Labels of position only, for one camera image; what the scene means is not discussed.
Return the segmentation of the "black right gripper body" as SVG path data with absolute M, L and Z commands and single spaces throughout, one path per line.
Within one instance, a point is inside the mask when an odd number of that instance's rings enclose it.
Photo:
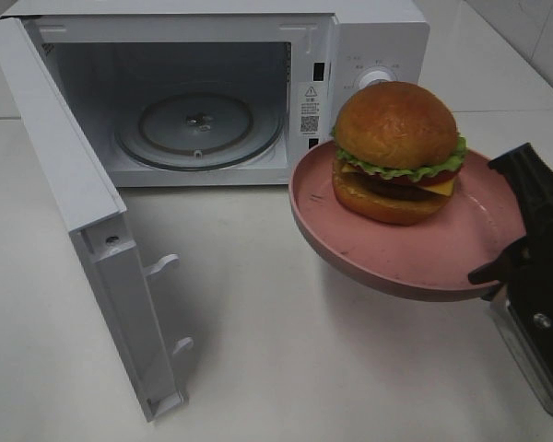
M 543 359 L 553 359 L 553 207 L 523 209 L 526 252 L 508 283 L 516 325 Z

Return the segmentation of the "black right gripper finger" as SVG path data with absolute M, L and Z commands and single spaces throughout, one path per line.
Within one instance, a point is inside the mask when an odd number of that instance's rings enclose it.
M 530 268 L 530 250 L 527 237 L 516 239 L 491 262 L 471 271 L 467 278 L 472 285 L 499 281 L 509 282 L 516 274 Z
M 530 143 L 488 163 L 510 186 L 531 239 L 553 239 L 553 170 Z

